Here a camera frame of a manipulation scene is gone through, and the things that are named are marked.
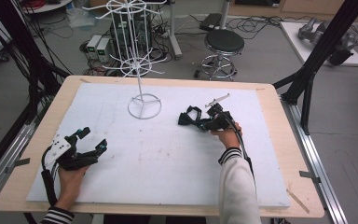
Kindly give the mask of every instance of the white foam board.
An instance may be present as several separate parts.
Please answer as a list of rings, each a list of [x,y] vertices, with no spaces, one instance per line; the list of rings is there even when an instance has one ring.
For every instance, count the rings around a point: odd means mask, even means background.
[[[138,94],[137,86],[79,87],[57,133],[70,135],[90,127],[91,133],[77,142],[79,152],[94,149],[104,138],[108,149],[87,171],[78,202],[217,205],[221,169],[217,160],[224,147],[216,136],[177,121],[190,105],[202,109],[207,118],[205,105],[229,93],[221,106],[241,124],[254,164],[259,205],[290,205],[255,91],[143,86],[143,92],[161,99],[162,110],[152,119],[136,119],[127,110],[131,97]],[[47,200],[41,175],[27,200]]]

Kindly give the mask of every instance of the wooden table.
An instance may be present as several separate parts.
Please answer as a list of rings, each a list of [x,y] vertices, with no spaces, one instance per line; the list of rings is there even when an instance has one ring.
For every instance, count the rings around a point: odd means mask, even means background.
[[[117,77],[83,76],[71,76],[64,81],[47,114],[22,154],[21,158],[30,158],[30,163],[16,167],[0,193],[0,211],[46,212],[48,210],[48,203],[26,201],[35,176],[40,175],[37,169],[40,165],[43,152],[51,144],[51,139],[56,134],[66,110],[76,95],[77,88],[82,83],[114,84],[116,81]],[[120,84],[137,85],[137,79],[124,78],[120,81]],[[255,90],[268,125],[270,139],[281,167],[287,193],[291,200],[289,208],[261,208],[261,216],[322,217],[324,215],[321,201],[312,180],[299,175],[299,171],[308,171],[308,168],[302,158],[289,121],[282,109],[278,94],[272,85],[156,78],[143,78],[143,85]],[[75,213],[95,214],[218,216],[218,208],[216,206],[195,205],[77,203],[72,211]]]

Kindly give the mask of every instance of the gray floor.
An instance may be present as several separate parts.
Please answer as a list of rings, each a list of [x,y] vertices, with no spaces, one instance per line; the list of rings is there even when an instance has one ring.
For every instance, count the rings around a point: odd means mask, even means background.
[[[58,10],[43,14],[39,19],[48,23],[59,21],[63,17],[64,11]],[[177,21],[179,27],[193,19],[185,17]],[[109,22],[98,21],[95,27],[74,29],[70,29],[67,24],[67,19],[54,23],[54,33],[46,35],[46,40],[74,74],[82,74],[88,66],[79,46],[89,40],[91,35],[106,32]],[[186,25],[193,28],[197,26],[196,22]],[[202,31],[185,29],[181,32]],[[154,68],[165,71],[165,74],[148,74],[146,78],[193,79],[200,61],[211,54],[204,47],[203,37],[204,35],[177,36],[183,51],[182,59],[156,64]],[[35,42],[45,54],[40,39]],[[246,40],[242,55],[234,57],[233,61],[239,70],[234,81],[257,83],[274,83],[293,74],[302,64],[283,31],[276,27],[266,27],[254,39]],[[207,80],[208,77],[201,75],[200,79]],[[25,78],[12,61],[0,62],[0,141],[26,106],[27,88]],[[283,87],[278,92],[283,93],[286,89],[287,87]],[[310,132],[348,222],[358,223],[358,67],[323,66],[320,69],[314,80]],[[37,214],[36,218],[42,216],[43,214]],[[163,219],[164,217],[153,217],[153,223],[161,223]],[[316,219],[288,220],[292,223],[331,223],[328,215]],[[0,212],[0,223],[25,222],[22,214]],[[74,223],[91,223],[91,217],[78,215]],[[269,219],[263,218],[263,223],[269,223]]]

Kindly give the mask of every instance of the human hand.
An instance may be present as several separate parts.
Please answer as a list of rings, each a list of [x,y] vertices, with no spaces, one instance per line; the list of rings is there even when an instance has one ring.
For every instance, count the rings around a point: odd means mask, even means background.
[[[240,132],[240,135],[242,135],[240,124],[235,122],[235,127]],[[226,128],[223,131],[211,131],[211,134],[217,135],[226,148],[240,147],[240,141],[238,140],[235,130],[232,127]]]
[[[60,176],[61,193],[60,198],[54,205],[66,211],[69,211],[75,200],[80,194],[80,185],[83,175],[89,169],[89,166],[82,167],[75,171],[65,171],[61,167],[58,174]]]

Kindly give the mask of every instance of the black chair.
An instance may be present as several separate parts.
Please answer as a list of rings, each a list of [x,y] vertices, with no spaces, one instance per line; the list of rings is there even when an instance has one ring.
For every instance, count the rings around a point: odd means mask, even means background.
[[[200,77],[202,71],[210,80],[213,77],[229,77],[232,81],[237,69],[228,57],[241,54],[245,46],[243,38],[229,30],[213,30],[206,35],[205,46],[215,54],[202,60],[200,70],[196,71],[194,77]]]

